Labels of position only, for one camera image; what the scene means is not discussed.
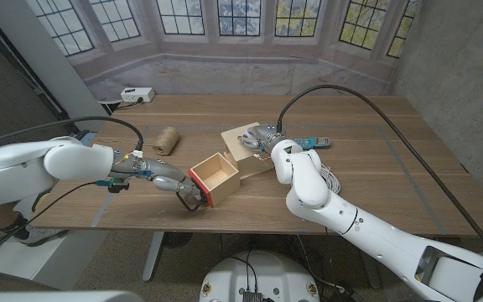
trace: concrete wall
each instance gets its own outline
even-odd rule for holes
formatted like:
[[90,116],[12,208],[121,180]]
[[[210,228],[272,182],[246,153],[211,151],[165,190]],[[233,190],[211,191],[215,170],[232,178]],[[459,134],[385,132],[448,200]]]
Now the concrete wall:
[[411,102],[483,186],[483,1],[423,1],[391,91]]

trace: window pane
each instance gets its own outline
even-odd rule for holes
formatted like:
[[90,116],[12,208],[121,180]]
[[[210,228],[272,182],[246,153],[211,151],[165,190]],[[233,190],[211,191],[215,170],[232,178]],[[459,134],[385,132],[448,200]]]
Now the window pane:
[[102,3],[100,5],[102,5],[106,10],[109,21],[113,22],[121,19],[118,16],[117,7],[115,6],[115,3],[108,2],[108,3]]
[[363,42],[362,47],[366,49],[372,49],[376,43],[377,31],[368,30],[366,31],[365,42]]
[[80,46],[81,51],[92,48],[91,41],[89,40],[89,37],[87,37],[85,30],[73,33],[73,35],[78,46]]
[[379,31],[379,28],[383,24],[383,18],[385,17],[385,12],[382,12],[380,10],[374,11],[374,14],[372,15],[372,20],[370,21],[370,26],[368,26],[370,29],[374,29],[376,31]]
[[362,8],[361,13],[359,14],[359,19],[357,20],[357,25],[367,28],[370,23],[370,17],[373,13],[373,8]]
[[305,12],[305,0],[293,0],[292,11],[290,12],[291,18],[302,18]]
[[110,23],[103,24],[102,27],[104,28],[104,31],[107,34],[107,38],[109,38],[109,41],[111,42],[118,41],[118,36],[115,33],[115,29]]
[[398,27],[398,31],[396,32],[396,36],[400,38],[406,39],[406,36],[408,35],[409,27],[411,26],[411,22],[413,20],[411,18],[402,18],[402,22],[400,23],[400,26]]
[[303,22],[303,28],[301,29],[301,36],[311,37],[314,35],[316,29],[316,19],[305,19]]
[[402,20],[398,26],[397,32],[394,35],[394,40],[392,41],[391,47],[387,55],[399,58],[402,53],[402,47],[406,42],[406,37],[408,36],[409,29],[411,28],[411,23],[413,23],[413,18],[417,12],[418,0],[409,0],[408,6],[403,13]]
[[129,37],[122,21],[113,22],[112,25],[119,39],[125,39]]
[[344,28],[342,29],[342,35],[340,36],[340,40],[350,43],[351,37],[353,37],[353,32],[355,29],[356,27],[351,24],[348,24],[348,23],[344,24]]
[[219,33],[232,35],[232,18],[219,17]]
[[185,0],[172,0],[174,14],[179,16],[187,16],[188,10],[185,7]]
[[260,35],[260,18],[247,18],[247,35]]
[[171,6],[171,0],[158,0],[159,13],[162,15],[172,15],[173,7]]
[[234,34],[245,35],[245,18],[234,18]]
[[218,0],[220,35],[260,35],[260,3],[260,0],[232,0],[231,5],[231,0]]
[[53,4],[57,7],[57,10],[61,11],[64,9],[72,8],[72,4],[68,0],[52,0]]
[[406,40],[398,37],[394,38],[391,48],[389,49],[389,55],[399,58],[405,41]]
[[83,29],[83,26],[81,25],[80,20],[77,18],[77,15],[75,15],[74,10],[67,10],[60,15],[64,19],[66,26],[70,31],[74,32]]
[[77,43],[75,42],[71,34],[61,36],[60,40],[63,41],[63,44],[65,45],[66,51],[68,51],[69,55],[81,52],[80,48],[77,46]]
[[156,1],[166,34],[205,34],[200,0]]
[[133,22],[133,19],[124,20],[123,22],[124,26],[126,27],[127,33],[130,35],[130,38],[139,36],[138,28],[137,26],[135,26],[135,22]]
[[275,35],[278,37],[288,36],[288,19],[280,18],[275,23]]
[[70,1],[27,0],[27,4],[63,55],[78,54],[93,48]]
[[247,16],[260,17],[260,0],[247,0]]
[[127,0],[98,2],[92,8],[111,42],[139,36]]
[[278,37],[314,36],[320,3],[320,0],[279,0],[275,35]]
[[288,36],[299,37],[301,35],[301,22],[303,22],[303,19],[290,19]]
[[365,39],[366,29],[356,26],[356,30],[353,32],[353,38],[351,38],[351,43],[361,46],[363,40]]
[[200,0],[186,0],[186,3],[190,16],[202,16],[202,11],[200,10]]
[[203,34],[205,32],[201,17],[190,17],[190,25],[192,34]]
[[277,18],[290,18],[291,7],[292,7],[292,0],[278,0]]
[[219,9],[219,15],[222,17],[232,16],[231,0],[218,0],[217,7]]
[[174,17],[162,17],[164,21],[164,28],[166,34],[177,34],[178,30],[176,29],[176,22],[174,21]]
[[318,17],[318,11],[319,11],[319,0],[308,0],[307,7],[305,8],[305,17],[316,18]]
[[42,8],[42,11],[44,13],[52,13],[53,12],[53,10],[51,9],[51,5],[48,4],[47,0],[39,0],[39,4],[40,4],[40,8]]
[[100,23],[104,24],[109,22],[106,11],[104,10],[104,7],[101,4],[93,5],[92,9],[94,9],[94,12],[96,13],[96,16],[98,17],[98,20],[100,21]]
[[348,7],[340,41],[371,50],[383,24],[388,0],[355,0]]
[[65,21],[63,21],[63,18],[58,13],[50,14],[47,17],[49,22],[51,23],[51,26],[54,27],[55,32],[58,35],[69,33],[69,30],[66,28]]
[[234,10],[234,17],[245,17],[245,0],[232,0],[232,9]]
[[132,17],[132,13],[130,12],[130,7],[127,5],[126,0],[116,0],[115,4],[117,5],[118,13],[120,13],[122,19],[127,19]]
[[187,17],[176,17],[179,34],[191,34],[190,20]]

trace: electrical outlet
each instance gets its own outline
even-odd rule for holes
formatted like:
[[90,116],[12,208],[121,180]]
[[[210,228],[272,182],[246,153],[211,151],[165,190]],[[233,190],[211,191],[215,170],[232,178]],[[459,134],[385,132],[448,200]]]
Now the electrical outlet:
[[121,92],[123,102],[137,102],[139,97],[143,98],[143,102],[150,102],[156,94],[152,88],[125,88]]

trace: wooden block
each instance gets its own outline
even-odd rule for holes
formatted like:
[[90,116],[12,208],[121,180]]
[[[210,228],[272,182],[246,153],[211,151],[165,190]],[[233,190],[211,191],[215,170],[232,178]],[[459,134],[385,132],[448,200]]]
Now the wooden block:
[[263,161],[255,158],[252,155],[256,150],[250,150],[238,140],[238,137],[245,134],[249,127],[258,125],[260,125],[258,122],[254,122],[221,133],[226,146],[225,157],[240,171],[240,180],[266,172],[274,167],[271,159]]
[[210,208],[240,188],[240,171],[219,153],[197,164],[188,173],[204,190]]

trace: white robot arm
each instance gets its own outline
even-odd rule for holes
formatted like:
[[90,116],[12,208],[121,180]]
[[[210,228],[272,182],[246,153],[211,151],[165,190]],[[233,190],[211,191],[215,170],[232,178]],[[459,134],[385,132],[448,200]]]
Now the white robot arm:
[[296,216],[339,233],[391,269],[424,299],[483,301],[483,257],[460,247],[403,232],[328,189],[314,150],[303,152],[273,126],[248,129],[249,148],[271,153],[277,179],[291,185],[286,197]]
[[200,189],[173,165],[144,159],[140,152],[114,152],[94,144],[83,146],[71,137],[14,143],[0,147],[0,205],[22,200],[50,189],[56,180],[104,180],[109,190],[127,190],[128,179],[151,180],[160,190],[190,193],[201,200]]

